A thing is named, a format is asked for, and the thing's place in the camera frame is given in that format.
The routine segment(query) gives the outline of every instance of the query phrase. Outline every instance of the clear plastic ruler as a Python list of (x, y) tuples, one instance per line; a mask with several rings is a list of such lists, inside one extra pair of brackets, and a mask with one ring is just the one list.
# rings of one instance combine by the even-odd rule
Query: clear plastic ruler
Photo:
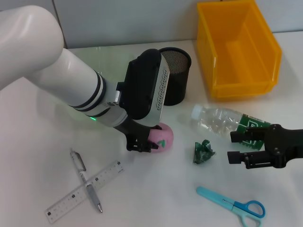
[[(124, 168), (122, 167), (122, 163), (115, 161), (91, 177), (88, 181), (92, 182), (92, 185), (97, 191), (123, 171)], [(46, 209), (45, 214), (48, 221), (51, 224), (54, 223), (82, 203), (85, 199), (87, 199), (87, 193), (85, 186), (82, 184), (57, 201), (54, 205)]]

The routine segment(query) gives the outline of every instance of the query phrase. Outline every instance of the blue scissors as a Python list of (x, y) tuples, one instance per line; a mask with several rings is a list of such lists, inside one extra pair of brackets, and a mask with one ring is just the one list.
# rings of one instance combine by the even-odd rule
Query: blue scissors
[[(241, 222), (244, 227), (248, 227), (248, 225), (245, 223), (246, 217), (257, 221), (259, 224), (258, 227), (262, 227), (262, 218), (265, 217), (265, 208), (259, 201), (252, 200), (247, 203), (240, 203), (204, 187), (198, 187), (197, 193), (240, 216)], [(249, 209), (249, 205), (251, 204), (259, 205), (262, 208), (262, 214), (257, 214), (251, 211)]]

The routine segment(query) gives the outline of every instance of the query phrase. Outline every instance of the white wall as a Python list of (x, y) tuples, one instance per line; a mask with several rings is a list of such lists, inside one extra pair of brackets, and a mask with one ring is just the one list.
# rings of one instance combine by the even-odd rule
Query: white wall
[[(68, 48), (196, 38), (196, 3), (210, 0), (54, 0)], [(303, 0), (256, 0), (273, 32), (303, 30)], [(0, 0), (0, 10), (52, 0)]]
[(199, 1), (55, 0), (55, 5), (67, 45), (75, 48), (193, 39)]
[(303, 30), (303, 0), (255, 0), (273, 32)]
[(41, 6), (50, 11), (56, 17), (52, 0), (0, 0), (1, 11), (27, 5)]

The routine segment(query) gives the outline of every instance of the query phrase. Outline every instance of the pen tip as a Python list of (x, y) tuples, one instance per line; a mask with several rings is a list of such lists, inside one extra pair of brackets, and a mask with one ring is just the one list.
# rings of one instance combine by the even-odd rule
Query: pen tip
[(99, 208), (100, 212), (103, 213), (103, 210), (102, 210), (100, 204), (98, 204), (98, 208)]

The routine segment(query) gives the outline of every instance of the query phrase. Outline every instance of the black mesh pen holder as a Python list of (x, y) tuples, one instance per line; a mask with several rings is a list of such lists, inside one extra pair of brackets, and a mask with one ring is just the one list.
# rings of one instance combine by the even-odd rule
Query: black mesh pen holder
[(185, 97), (191, 58), (188, 53), (176, 47), (159, 50), (169, 65), (169, 82), (166, 89), (164, 105), (176, 105)]

